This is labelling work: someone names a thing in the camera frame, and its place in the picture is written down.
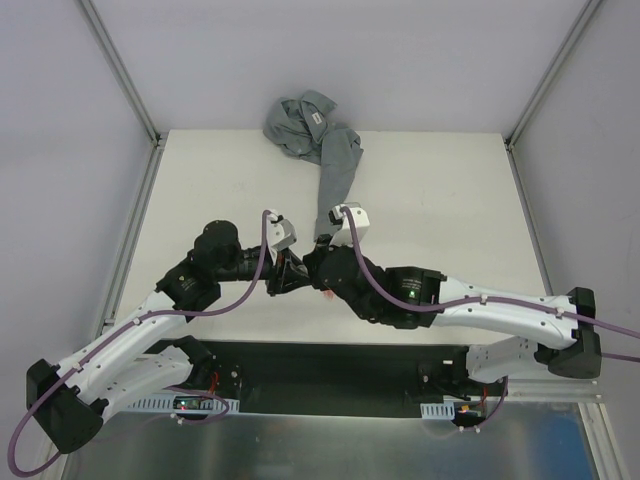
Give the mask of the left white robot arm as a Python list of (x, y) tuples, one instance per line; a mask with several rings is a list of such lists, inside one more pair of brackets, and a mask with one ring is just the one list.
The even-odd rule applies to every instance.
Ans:
[(213, 304), (224, 282), (265, 282), (281, 293), (286, 275), (299, 266), (290, 251), (293, 225), (267, 211), (261, 243), (241, 247), (236, 226), (207, 224), (186, 257), (171, 268), (145, 300), (120, 324), (56, 363), (41, 359), (26, 373), (26, 406), (61, 454), (89, 443), (102, 426), (129, 404), (157, 390), (204, 389), (215, 366), (203, 343), (187, 335), (148, 360), (139, 357), (166, 334), (191, 320), (215, 316)]

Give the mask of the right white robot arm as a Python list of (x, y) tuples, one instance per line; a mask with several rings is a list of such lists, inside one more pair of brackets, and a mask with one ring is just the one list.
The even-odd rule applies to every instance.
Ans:
[(396, 329), (461, 326), (502, 333), (505, 340), (469, 348), (450, 369), (452, 387), (473, 394), (484, 383), (544, 367), (555, 376), (599, 377), (602, 351), (595, 294), (575, 287), (565, 295), (527, 297), (474, 286), (440, 271), (383, 268), (351, 246), (320, 239), (303, 258), (313, 288), (343, 300), (355, 315)]

